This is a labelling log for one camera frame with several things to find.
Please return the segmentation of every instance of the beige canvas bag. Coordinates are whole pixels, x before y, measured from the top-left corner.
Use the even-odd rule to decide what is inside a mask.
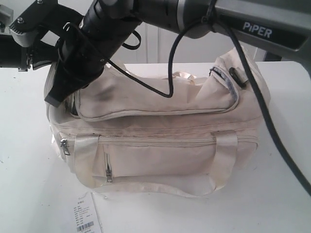
[[[268,104],[268,87],[245,53]],[[46,93],[54,72],[55,65]],[[167,77],[140,79],[167,90]],[[224,187],[256,150],[263,120],[236,50],[219,57],[210,76],[174,73],[174,89],[166,99],[107,67],[59,108],[48,105],[54,143],[71,172],[98,192],[194,197]]]

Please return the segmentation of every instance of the bag strap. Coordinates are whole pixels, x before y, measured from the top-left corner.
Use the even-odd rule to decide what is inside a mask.
[[[79,181],[89,188],[96,188],[98,192],[155,192],[167,193],[188,198],[204,197],[216,190],[223,188],[231,176],[237,157],[238,138],[235,131],[216,132],[216,152],[206,176],[212,188],[201,193],[184,192],[176,187],[147,182],[120,182],[106,183],[103,177],[92,176],[93,164],[98,148],[98,135],[78,135],[74,146],[74,167]]]

